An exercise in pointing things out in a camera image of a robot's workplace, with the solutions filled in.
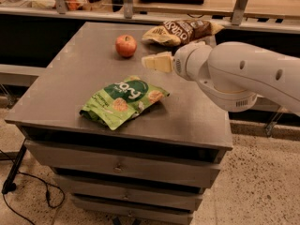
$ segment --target wooden surface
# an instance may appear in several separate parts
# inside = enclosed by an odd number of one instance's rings
[[[204,0],[202,5],[134,1],[134,11],[231,16],[236,0]],[[245,16],[300,19],[300,0],[248,0]]]

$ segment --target tripod leg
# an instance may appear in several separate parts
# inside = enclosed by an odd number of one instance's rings
[[[7,177],[7,180],[5,181],[3,188],[2,188],[2,194],[8,194],[10,191],[13,191],[16,189],[16,185],[13,183],[16,174],[20,168],[20,165],[22,163],[23,157],[26,153],[27,148],[24,146],[24,142],[22,143],[22,146],[20,148],[20,151],[15,159],[15,162],[10,170],[10,173]]]

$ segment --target cable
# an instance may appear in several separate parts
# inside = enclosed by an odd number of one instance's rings
[[[0,152],[1,152],[3,155],[5,155],[12,163],[15,163],[14,159],[12,159],[7,153],[3,152],[1,149],[0,149]],[[59,186],[53,185],[53,184],[51,184],[51,183],[48,183],[48,182],[46,182],[45,180],[43,180],[43,179],[41,179],[41,178],[39,178],[39,177],[37,177],[37,176],[34,176],[34,175],[32,175],[32,174],[26,173],[26,172],[20,172],[20,171],[18,171],[17,174],[21,174],[21,175],[25,175],[25,176],[30,176],[30,177],[32,177],[32,178],[36,178],[37,180],[39,180],[40,182],[42,182],[42,183],[45,185],[45,187],[46,187],[45,197],[46,197],[47,204],[48,204],[48,206],[49,206],[51,209],[55,209],[55,208],[59,207],[59,206],[64,202],[64,200],[65,200],[65,198],[66,198],[65,192],[64,192],[63,189],[61,189]],[[62,198],[62,201],[61,201],[59,204],[57,204],[57,205],[51,205],[51,204],[50,204],[50,201],[51,201],[51,192],[49,191],[49,187],[54,187],[54,188],[57,188],[57,189],[59,189],[59,190],[61,191],[61,193],[62,193],[62,195],[63,195],[63,198]],[[16,215],[18,215],[18,216],[20,216],[21,218],[25,219],[25,220],[28,221],[30,224],[35,225],[35,223],[34,223],[32,220],[30,220],[29,218],[27,218],[27,217],[21,215],[20,213],[18,213],[17,211],[15,211],[11,206],[8,205],[8,203],[7,203],[7,201],[6,201],[6,198],[5,198],[5,194],[3,194],[3,200],[5,201],[7,207],[8,207],[13,213],[15,213]]]
[[[17,211],[15,211],[11,206],[9,206],[9,205],[8,205],[8,202],[7,202],[7,200],[6,200],[6,196],[5,196],[4,194],[2,194],[2,196],[3,196],[3,200],[4,200],[4,202],[6,203],[7,207],[8,207],[12,212],[14,212],[16,215],[18,215],[18,216],[20,216],[21,218],[23,218],[23,219],[25,219],[26,221],[28,221],[30,224],[35,225],[35,223],[34,223],[32,220],[30,220],[29,218],[27,218],[27,217],[25,217],[25,216],[19,214],[19,213],[18,213]]]
[[[54,184],[48,183],[48,182],[46,182],[45,180],[43,180],[43,179],[41,179],[41,178],[39,178],[39,177],[37,177],[37,176],[34,176],[34,175],[32,175],[32,174],[26,173],[26,172],[18,172],[18,174],[22,174],[22,175],[25,175],[25,176],[30,176],[30,177],[36,178],[36,179],[39,180],[40,182],[44,183],[44,185],[46,186],[45,197],[46,197],[47,204],[48,204],[48,206],[49,206],[50,208],[52,208],[52,209],[57,208],[57,207],[59,207],[59,206],[64,202],[64,200],[65,200],[65,193],[64,193],[64,191],[63,191],[60,187],[58,187],[58,186],[56,186],[56,185],[54,185]],[[50,191],[49,191],[49,186],[50,186],[50,187],[54,187],[54,188],[59,189],[59,190],[61,191],[62,195],[63,195],[62,201],[61,201],[59,204],[57,204],[57,205],[51,205],[51,204],[50,204],[51,193],[50,193]]]

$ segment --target green chip bag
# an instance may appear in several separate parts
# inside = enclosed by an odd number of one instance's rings
[[[116,130],[168,95],[164,89],[130,76],[97,91],[83,105],[80,115]]]

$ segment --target brown snack bag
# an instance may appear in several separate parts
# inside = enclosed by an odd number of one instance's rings
[[[163,46],[174,47],[212,36],[222,30],[220,24],[200,19],[167,21],[147,31],[142,40],[151,40]]]

